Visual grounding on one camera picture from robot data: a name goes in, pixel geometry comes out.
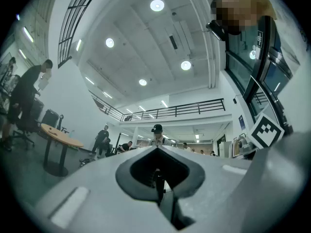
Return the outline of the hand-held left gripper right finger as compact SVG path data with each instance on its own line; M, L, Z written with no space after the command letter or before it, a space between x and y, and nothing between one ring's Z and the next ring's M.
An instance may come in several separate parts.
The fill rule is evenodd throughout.
M173 147L157 149L172 191L161 207L159 233L241 233L246 211L245 159L203 156Z

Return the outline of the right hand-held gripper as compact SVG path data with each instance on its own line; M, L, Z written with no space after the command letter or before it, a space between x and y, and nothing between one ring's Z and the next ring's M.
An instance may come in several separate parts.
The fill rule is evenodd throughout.
M310 204L311 117L294 133L259 150L228 202L228 232L289 233Z

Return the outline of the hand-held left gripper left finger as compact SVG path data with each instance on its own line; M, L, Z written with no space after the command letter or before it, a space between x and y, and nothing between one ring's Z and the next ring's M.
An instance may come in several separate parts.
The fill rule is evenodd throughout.
M35 211L60 233L173 233L156 203L131 198L116 181L119 165L146 150L87 164L49 190Z

